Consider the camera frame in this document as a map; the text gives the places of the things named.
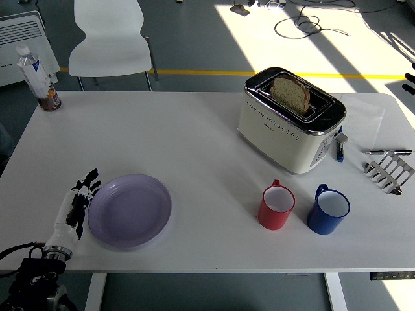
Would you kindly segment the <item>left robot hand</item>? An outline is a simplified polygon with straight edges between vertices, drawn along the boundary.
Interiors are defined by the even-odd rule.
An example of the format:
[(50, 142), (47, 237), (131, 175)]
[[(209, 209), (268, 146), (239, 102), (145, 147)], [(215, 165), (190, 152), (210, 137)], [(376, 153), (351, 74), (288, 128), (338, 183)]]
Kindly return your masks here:
[(42, 257), (67, 261), (72, 257), (75, 244), (82, 237), (86, 211), (101, 181), (94, 168), (78, 180), (66, 194), (54, 224), (54, 233), (43, 247)]

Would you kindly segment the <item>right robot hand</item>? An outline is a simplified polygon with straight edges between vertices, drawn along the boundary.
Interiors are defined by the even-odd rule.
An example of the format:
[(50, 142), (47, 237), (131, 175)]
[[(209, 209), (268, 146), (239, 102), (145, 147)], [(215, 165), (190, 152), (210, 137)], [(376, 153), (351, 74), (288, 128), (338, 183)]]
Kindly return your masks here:
[(415, 77), (413, 74), (406, 72), (404, 74), (406, 82), (401, 85), (402, 89), (409, 93), (411, 96), (415, 96)]

